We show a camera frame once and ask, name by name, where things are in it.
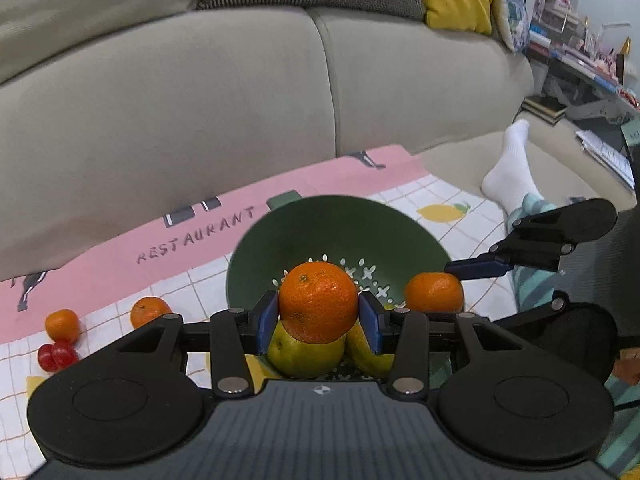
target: sofa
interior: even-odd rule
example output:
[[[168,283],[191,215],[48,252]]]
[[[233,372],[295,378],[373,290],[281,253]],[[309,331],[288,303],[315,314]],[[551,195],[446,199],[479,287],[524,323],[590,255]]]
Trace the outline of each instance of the sofa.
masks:
[[[73,47],[0,86],[0,279],[182,206],[384,144],[480,194],[531,68],[491,38],[328,8],[201,10]],[[528,114],[556,203],[634,195],[571,123]]]

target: foot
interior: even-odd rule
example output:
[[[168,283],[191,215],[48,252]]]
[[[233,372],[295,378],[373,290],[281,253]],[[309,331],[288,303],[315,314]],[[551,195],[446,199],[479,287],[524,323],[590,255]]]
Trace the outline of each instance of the foot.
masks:
[[[484,195],[497,202],[507,215],[522,205],[527,193],[540,195],[527,161],[527,137],[528,121],[520,119],[509,126],[502,138],[500,159],[482,181]]]

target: red cherry tomato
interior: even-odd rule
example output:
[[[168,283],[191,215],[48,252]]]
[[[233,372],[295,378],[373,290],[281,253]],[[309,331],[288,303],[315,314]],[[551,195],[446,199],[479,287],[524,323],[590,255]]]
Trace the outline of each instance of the red cherry tomato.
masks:
[[[51,348],[53,345],[42,345],[38,349],[38,364],[46,372],[55,372],[58,370],[58,365],[53,360],[51,355]]]
[[[51,345],[51,357],[58,370],[64,370],[79,361],[78,354],[66,341],[57,341]]]

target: orange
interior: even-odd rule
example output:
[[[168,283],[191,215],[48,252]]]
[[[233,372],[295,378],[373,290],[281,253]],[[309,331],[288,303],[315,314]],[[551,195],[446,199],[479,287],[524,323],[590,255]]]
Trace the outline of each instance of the orange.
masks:
[[[282,326],[303,343],[340,339],[358,319],[358,291],[349,275],[327,262],[307,262],[282,282],[278,298]]]
[[[170,314],[171,309],[164,300],[147,296],[141,300],[137,300],[133,305],[130,314],[131,325],[133,328],[140,328],[149,321],[153,321],[162,314]]]
[[[80,337],[78,314],[68,308],[57,310],[44,320],[44,330],[53,341],[65,341],[72,345]]]
[[[422,312],[460,312],[465,295],[460,280],[446,272],[421,272],[404,288],[406,307]]]

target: book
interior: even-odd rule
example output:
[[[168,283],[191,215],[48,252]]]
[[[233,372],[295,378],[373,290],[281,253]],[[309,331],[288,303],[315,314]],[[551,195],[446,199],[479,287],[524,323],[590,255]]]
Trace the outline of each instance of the book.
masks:
[[[562,119],[564,117],[564,114],[562,114],[562,115],[560,115],[559,117],[556,117],[556,118],[550,117],[547,114],[545,114],[544,112],[541,112],[540,110],[538,110],[537,108],[530,107],[526,103],[522,103],[522,109],[526,110],[527,112],[530,112],[530,113],[536,115],[537,117],[539,117],[542,120],[545,120],[547,123],[551,124],[552,126],[556,126],[556,124],[558,124],[560,122],[560,119]]]
[[[551,51],[548,48],[536,45],[535,43],[529,43],[527,45],[527,53],[530,54],[531,52],[535,52],[545,58],[551,56]]]
[[[629,188],[634,189],[635,181],[628,159],[589,130],[575,133],[582,141],[583,149],[603,166],[619,176]]]
[[[580,60],[575,59],[575,57],[562,56],[559,59],[561,59],[561,61],[565,65],[570,66],[576,72],[579,72],[579,73],[583,74],[587,78],[591,79],[594,83],[596,83],[597,85],[601,86],[602,88],[608,90],[609,92],[616,93],[616,91],[618,90],[617,85],[615,85],[612,82],[606,80],[603,77],[603,75],[599,75],[599,74],[595,73],[594,70],[589,68],[585,63],[580,62]]]
[[[551,40],[536,32],[535,30],[529,31],[529,41],[533,44],[541,46],[542,48],[546,48],[547,50],[551,48]]]
[[[603,70],[601,66],[599,66],[596,62],[592,61],[590,58],[588,58],[584,54],[581,54],[580,52],[572,51],[572,52],[566,52],[565,55],[568,56],[570,59],[573,59],[575,62],[578,62],[588,70],[591,70],[596,76],[599,76],[602,79],[604,79],[604,81],[615,86],[618,85],[619,81],[615,76]]]
[[[547,95],[533,95],[525,97],[524,104],[541,111],[553,119],[561,117],[566,112],[566,106],[558,99]]]

